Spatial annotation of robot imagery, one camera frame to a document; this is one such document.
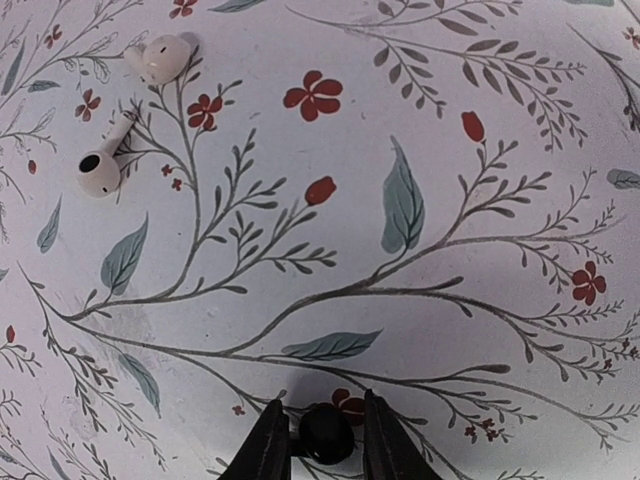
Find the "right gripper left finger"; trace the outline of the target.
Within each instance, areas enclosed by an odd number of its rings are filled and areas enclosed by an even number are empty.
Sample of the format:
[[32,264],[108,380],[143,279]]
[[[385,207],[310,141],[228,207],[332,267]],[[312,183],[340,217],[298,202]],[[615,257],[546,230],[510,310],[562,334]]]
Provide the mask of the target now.
[[289,417],[270,401],[230,464],[231,479],[290,479]]

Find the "black earbud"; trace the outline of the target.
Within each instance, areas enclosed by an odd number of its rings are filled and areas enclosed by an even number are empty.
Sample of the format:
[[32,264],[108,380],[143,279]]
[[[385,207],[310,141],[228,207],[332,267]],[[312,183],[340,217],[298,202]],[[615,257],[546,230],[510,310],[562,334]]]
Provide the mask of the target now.
[[335,406],[317,404],[300,419],[291,438],[291,455],[332,466],[349,458],[355,449],[355,435],[346,416]]

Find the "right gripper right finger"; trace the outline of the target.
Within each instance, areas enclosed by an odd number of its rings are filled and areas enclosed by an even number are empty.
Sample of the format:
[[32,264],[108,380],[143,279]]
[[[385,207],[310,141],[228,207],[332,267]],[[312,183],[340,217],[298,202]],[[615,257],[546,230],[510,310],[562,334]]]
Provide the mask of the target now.
[[365,479],[440,480],[418,451],[387,401],[364,395],[363,471]]

